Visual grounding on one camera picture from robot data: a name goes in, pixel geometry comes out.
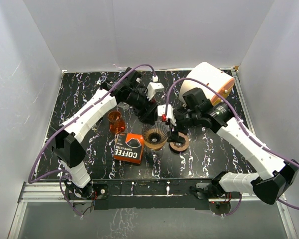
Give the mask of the orange coffee filter box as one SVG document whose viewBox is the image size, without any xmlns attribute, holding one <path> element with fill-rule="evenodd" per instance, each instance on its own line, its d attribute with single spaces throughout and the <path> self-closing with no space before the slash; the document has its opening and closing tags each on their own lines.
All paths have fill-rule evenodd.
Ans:
<svg viewBox="0 0 299 239">
<path fill-rule="evenodd" d="M 144 151 L 144 138 L 140 134 L 121 132 L 117 134 L 113 158 L 140 165 Z"/>
</svg>

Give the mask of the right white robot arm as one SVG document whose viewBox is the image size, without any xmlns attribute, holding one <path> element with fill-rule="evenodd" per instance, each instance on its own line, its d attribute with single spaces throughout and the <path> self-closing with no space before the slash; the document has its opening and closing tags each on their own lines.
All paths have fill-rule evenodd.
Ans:
<svg viewBox="0 0 299 239">
<path fill-rule="evenodd" d="M 165 104 L 162 118 L 170 124 L 168 142 L 183 143 L 179 133 L 187 134 L 190 127 L 203 126 L 234 146 L 256 170 L 249 174 L 222 171 L 202 193 L 219 198 L 230 192 L 249 193 L 266 204 L 274 204 L 294 182 L 299 164 L 267 148 L 244 126 L 225 99 L 212 105 L 201 88 L 185 92 L 183 99 L 185 106 L 178 109 Z"/>
</svg>

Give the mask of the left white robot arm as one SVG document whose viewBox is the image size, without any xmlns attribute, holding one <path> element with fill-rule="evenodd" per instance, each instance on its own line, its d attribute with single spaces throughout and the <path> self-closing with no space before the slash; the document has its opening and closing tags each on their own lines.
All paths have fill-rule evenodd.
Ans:
<svg viewBox="0 0 299 239">
<path fill-rule="evenodd" d="M 65 167 L 66 187 L 77 197 L 89 198 L 93 193 L 91 177 L 83 162 L 86 151 L 81 145 L 86 134 L 103 116 L 119 103 L 132 107 L 143 124 L 153 125 L 157 120 L 154 99 L 158 76 L 153 75 L 148 85 L 141 83 L 140 72 L 127 68 L 122 78 L 105 79 L 92 98 L 70 119 L 61 124 L 51 142 L 51 150 Z"/>
</svg>

